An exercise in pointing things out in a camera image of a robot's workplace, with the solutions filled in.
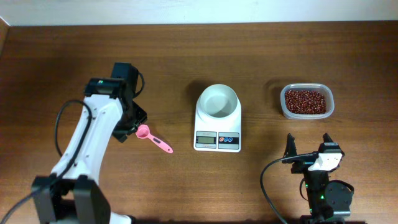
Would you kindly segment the pink measuring scoop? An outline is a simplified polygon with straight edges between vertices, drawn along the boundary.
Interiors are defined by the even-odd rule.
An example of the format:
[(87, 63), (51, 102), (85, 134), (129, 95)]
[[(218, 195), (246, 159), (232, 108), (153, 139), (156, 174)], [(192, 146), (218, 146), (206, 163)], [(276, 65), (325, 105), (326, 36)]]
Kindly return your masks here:
[(139, 139), (148, 139), (148, 140), (152, 141), (157, 147), (159, 147), (161, 150), (163, 150), (169, 154), (174, 153), (174, 150), (172, 149), (171, 146), (169, 146), (166, 142), (164, 142), (160, 138), (151, 134), (150, 128), (148, 127), (148, 125), (141, 124), (136, 131), (136, 136)]

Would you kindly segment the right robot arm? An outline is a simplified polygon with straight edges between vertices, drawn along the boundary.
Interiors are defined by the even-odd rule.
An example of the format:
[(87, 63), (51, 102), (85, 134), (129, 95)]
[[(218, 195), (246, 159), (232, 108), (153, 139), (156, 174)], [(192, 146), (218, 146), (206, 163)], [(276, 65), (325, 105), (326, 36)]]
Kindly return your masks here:
[(287, 135), (284, 164), (291, 164), (292, 174), (302, 174), (309, 215), (300, 217), (300, 223), (344, 223), (351, 215), (350, 205), (354, 187), (342, 180), (330, 180), (330, 174), (340, 166), (345, 153), (339, 144), (325, 133), (317, 151), (298, 154), (295, 138)]

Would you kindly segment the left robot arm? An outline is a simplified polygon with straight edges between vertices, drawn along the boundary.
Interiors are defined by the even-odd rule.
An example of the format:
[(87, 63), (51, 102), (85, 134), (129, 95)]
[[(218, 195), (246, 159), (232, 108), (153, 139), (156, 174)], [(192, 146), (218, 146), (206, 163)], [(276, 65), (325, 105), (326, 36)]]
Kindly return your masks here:
[(83, 109), (67, 149), (48, 176), (32, 184), (40, 223), (125, 223), (134, 217), (112, 212), (99, 188), (109, 140), (124, 142), (136, 133), (146, 112), (134, 102), (142, 74), (130, 63), (115, 63), (110, 78), (92, 78), (85, 87)]

